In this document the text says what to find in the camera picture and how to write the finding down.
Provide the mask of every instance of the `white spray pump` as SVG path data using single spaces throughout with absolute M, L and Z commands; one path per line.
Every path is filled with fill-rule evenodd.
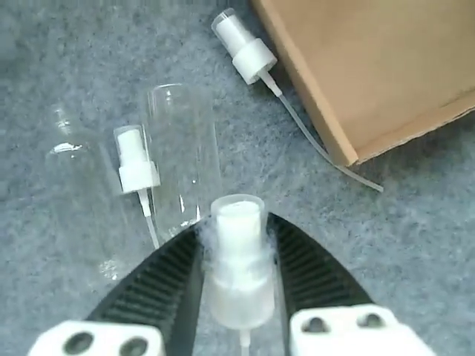
M 140 125 L 129 125 L 114 130 L 117 150 L 119 151 L 119 176 L 124 194 L 137 192 L 147 221 L 148 231 L 155 248 L 160 243 L 151 220 L 148 189 L 160 185 L 160 176 L 156 165 L 149 159 L 145 149 L 143 130 Z
M 257 197 L 236 194 L 212 203 L 215 244 L 207 274 L 215 320 L 240 333 L 249 354 L 251 330 L 274 313 L 274 268 L 266 238 L 267 213 Z
M 246 29 L 243 22 L 236 15 L 234 9 L 229 8 L 220 13 L 216 19 L 214 19 L 212 29 L 231 55 L 232 64 L 243 77 L 246 84 L 250 85 L 255 83 L 257 80 L 262 79 L 275 96 L 280 99 L 287 111 L 289 111 L 290 116 L 304 133 L 304 136 L 310 141 L 310 144 L 326 161 L 328 161 L 328 163 L 347 176 L 372 189 L 380 192 L 384 190 L 380 185 L 359 176 L 348 168 L 333 164 L 328 153 L 318 144 L 312 134 L 305 127 L 305 124 L 302 122 L 300 117 L 298 117 L 294 108 L 283 95 L 282 90 L 277 86 L 274 79 L 269 74 L 269 70 L 277 63 L 277 59 L 261 39 L 256 39 Z

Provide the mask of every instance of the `clear plastic cap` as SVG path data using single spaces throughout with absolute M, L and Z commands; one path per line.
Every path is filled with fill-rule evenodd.
M 233 8 L 224 10 L 216 16 L 211 29 L 233 58 L 248 43 L 255 40 L 254 35 L 247 30 Z
M 259 258 L 264 250 L 266 208 L 264 201 L 247 194 L 221 197 L 211 205 L 217 231 L 219 260 Z

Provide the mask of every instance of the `spray bottle cap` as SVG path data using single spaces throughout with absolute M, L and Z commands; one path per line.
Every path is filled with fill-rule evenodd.
M 119 175 L 123 192 L 141 191 L 160 185 L 157 167 L 144 149 L 142 127 L 122 126 L 114 130 L 114 136 L 119 151 Z
M 212 29 L 232 57 L 232 64 L 250 85 L 268 72 L 277 59 L 261 39 L 256 39 L 244 26 L 234 9 L 220 13 L 212 23 Z

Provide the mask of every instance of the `clear plastic tube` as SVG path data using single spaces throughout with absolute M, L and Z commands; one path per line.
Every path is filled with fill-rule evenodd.
M 147 94 L 146 149 L 157 165 L 152 188 L 157 233 L 171 239 L 206 216 L 221 195 L 211 105 L 200 88 L 161 85 Z
M 305 127 L 304 123 L 298 117 L 297 113 L 295 112 L 294 108 L 291 106 L 289 101 L 286 99 L 284 95 L 278 96 L 278 98 L 281 100 L 282 104 L 284 104 L 285 108 L 287 111 L 289 111 L 290 116 L 294 119 L 295 123 L 297 126 L 301 129 L 301 131 L 304 133 L 305 137 L 310 141 L 310 144 L 316 149 L 317 152 L 331 165 L 335 166 L 336 169 L 338 169 L 340 172 L 343 174 L 346 174 L 347 176 L 353 178 L 354 180 L 360 182 L 361 184 L 366 185 L 367 187 L 370 187 L 376 191 L 383 192 L 384 188 L 374 182 L 371 182 L 370 180 L 363 178 L 362 176 L 359 176 L 355 172 L 350 171 L 348 168 L 341 167 L 340 165 L 334 165 L 332 160 L 330 159 L 330 156 L 328 153 L 321 147 L 318 142 L 313 138 L 312 134 L 307 130 Z
M 151 217 L 145 217 L 147 221 L 148 232 L 150 233 L 151 241 L 154 244 L 155 249 L 160 247 L 160 242 L 158 241 L 157 234 L 155 233 L 154 223 L 151 220 Z

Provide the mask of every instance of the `cardboard box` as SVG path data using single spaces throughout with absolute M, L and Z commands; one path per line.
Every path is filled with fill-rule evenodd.
M 253 2 L 338 164 L 474 109 L 473 0 Z

